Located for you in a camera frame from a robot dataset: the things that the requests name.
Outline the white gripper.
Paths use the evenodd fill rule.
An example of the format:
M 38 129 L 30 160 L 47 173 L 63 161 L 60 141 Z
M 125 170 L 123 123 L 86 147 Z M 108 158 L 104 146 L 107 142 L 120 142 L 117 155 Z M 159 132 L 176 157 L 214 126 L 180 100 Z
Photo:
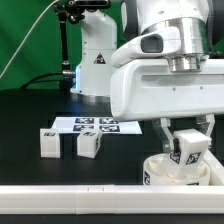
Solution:
M 154 119 L 163 151 L 171 153 L 169 118 L 197 116 L 199 131 L 210 137 L 213 114 L 224 114 L 224 59 L 202 62 L 199 72 L 174 73 L 165 59 L 134 60 L 112 75 L 110 103 L 112 116 L 119 121 Z

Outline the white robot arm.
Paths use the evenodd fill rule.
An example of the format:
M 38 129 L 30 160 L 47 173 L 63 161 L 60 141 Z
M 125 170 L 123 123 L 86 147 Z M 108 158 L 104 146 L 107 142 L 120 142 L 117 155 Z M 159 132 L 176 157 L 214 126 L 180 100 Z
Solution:
M 164 149 L 168 123 L 224 114 L 224 0 L 120 0 L 121 25 L 104 15 L 110 0 L 72 0 L 82 22 L 83 56 L 73 92 L 108 99 L 119 121 L 152 120 Z

